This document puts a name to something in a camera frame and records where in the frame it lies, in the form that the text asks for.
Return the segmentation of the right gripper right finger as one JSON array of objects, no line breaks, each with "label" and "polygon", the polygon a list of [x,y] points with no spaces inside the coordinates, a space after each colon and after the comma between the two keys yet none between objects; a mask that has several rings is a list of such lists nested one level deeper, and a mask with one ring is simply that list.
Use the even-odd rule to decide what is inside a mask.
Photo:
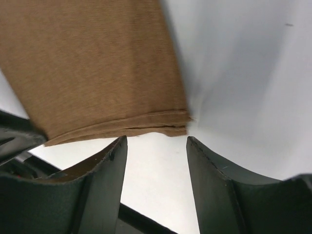
[{"label": "right gripper right finger", "polygon": [[187,159],[202,234],[309,234],[312,176],[277,180],[249,171],[193,136]]}]

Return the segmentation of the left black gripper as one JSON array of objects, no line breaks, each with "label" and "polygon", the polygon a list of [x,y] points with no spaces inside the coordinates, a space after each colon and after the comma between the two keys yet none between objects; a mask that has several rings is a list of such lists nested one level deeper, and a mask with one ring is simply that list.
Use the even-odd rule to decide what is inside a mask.
[{"label": "left black gripper", "polygon": [[46,136],[28,119],[0,112],[0,164],[46,142]]}]

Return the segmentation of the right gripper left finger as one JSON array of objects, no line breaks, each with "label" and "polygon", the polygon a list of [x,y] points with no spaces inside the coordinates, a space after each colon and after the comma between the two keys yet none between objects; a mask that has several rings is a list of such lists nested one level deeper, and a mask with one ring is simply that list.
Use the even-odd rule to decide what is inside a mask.
[{"label": "right gripper left finger", "polygon": [[3,234],[113,234],[127,160],[121,136],[45,179],[0,175]]}]

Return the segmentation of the brown cloth napkin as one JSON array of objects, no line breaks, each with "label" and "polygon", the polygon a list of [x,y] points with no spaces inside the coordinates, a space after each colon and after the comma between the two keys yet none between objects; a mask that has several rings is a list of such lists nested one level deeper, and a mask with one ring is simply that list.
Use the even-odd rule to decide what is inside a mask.
[{"label": "brown cloth napkin", "polygon": [[0,68],[47,146],[187,134],[191,117],[157,0],[3,0]]}]

